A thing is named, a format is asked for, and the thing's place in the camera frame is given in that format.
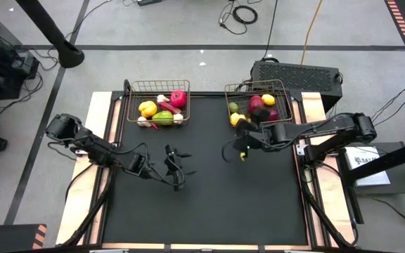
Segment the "black pole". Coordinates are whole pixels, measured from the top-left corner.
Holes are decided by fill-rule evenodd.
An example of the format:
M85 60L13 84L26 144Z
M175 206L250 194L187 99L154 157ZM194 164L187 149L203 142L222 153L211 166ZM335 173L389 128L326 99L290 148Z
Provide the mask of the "black pole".
M59 63L62 67L76 67L84 61L84 53L65 39L54 20L38 0L16 0L16 2L57 49Z
M367 162L356 169L349 171L346 175L350 183L354 183L357 179L362 179L367 176L377 174L379 172L391 169L400 164L405 163L405 147L390 152L376 160Z

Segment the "metal basket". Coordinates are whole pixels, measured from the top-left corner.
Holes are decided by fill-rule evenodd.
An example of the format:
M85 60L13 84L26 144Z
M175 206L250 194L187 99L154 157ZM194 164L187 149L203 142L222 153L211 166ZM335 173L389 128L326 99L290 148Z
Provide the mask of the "metal basket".
M184 116L184 119L180 124L185 124L187 119L190 117L190 82L187 80L135 81L131 84L131 91L129 92L127 120L130 122L138 122L138 118L141 116L139 105L142 102L151 100L156 103L158 95L162 94L167 98L170 98L172 91L176 90L182 90L186 93L186 106L184 108L180 108L181 114ZM157 112L159 111L162 110L160 106L157 105Z
M279 118L273 122L290 121L293 118L292 110L290 109L290 99L283 82L279 79L258 81L258 82L243 82L241 84L228 84L224 87L224 93L226 94L226 105L228 107L229 120L231 118L231 112L229 111L229 103L234 102L238 105L238 113L243 115L250 115L248 111L248 105L252 96L261 96L264 94L270 94L276 99L274 105L269 106L278 111Z

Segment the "red apple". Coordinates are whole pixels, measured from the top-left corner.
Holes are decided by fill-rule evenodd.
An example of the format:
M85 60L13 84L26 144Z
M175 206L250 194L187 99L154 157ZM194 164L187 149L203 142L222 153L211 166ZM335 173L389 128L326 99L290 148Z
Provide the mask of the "red apple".
M261 96L258 96L258 95L255 95L255 96L252 96L251 97L251 100L256 100L256 99L262 99L262 97Z
M257 108L262 108L264 106L265 106L265 104L262 101L262 98L260 96L253 96L253 97L251 97L250 104L248 105L248 109L251 113L254 113Z

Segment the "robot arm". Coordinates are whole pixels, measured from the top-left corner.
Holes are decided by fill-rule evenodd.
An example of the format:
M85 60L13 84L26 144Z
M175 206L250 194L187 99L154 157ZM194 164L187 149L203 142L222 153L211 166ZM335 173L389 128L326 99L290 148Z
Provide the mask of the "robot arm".
M236 127L237 139L234 148L240 151L240 158L248 157L249 149L262 149L264 152L277 152L304 138L327 136L332 138L319 145L306 145L299 155L304 156L307 165L323 161L326 155L354 142L370 143L377 136L371 118L362 113L342 113L330 119L308 124L277 123L261 124L267 118L267 111L258 111L249 123L240 120Z
M116 167L123 172L137 176L142 179L155 179L156 181L169 184L178 191L184 187L184 173L182 172L182 157L189 157L188 154L180 154L176 148L170 145L165 146L167 154L165 164L168 167L166 176L172 176L172 182L162 177L149 162L149 154L134 152L145 143L140 143L130 150L124 150L116 143L109 143L97 137L92 131L82 126L80 119L68 115L56 115L46 128L46 136L58 141L60 144L70 147L71 151L76 149L87 152L90 163L102 167Z

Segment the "garlic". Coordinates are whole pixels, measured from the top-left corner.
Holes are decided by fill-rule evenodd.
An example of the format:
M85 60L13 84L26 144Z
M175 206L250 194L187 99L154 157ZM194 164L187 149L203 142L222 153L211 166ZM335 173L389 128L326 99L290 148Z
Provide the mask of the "garlic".
M175 124L180 124L184 121L184 116L182 116L182 114L180 113L177 113L173 115L173 120Z
M137 119L137 124L139 127L151 127L151 123L145 117L139 117Z
M157 102L169 102L169 99L166 96L163 96L162 94L160 94L159 96L157 96Z

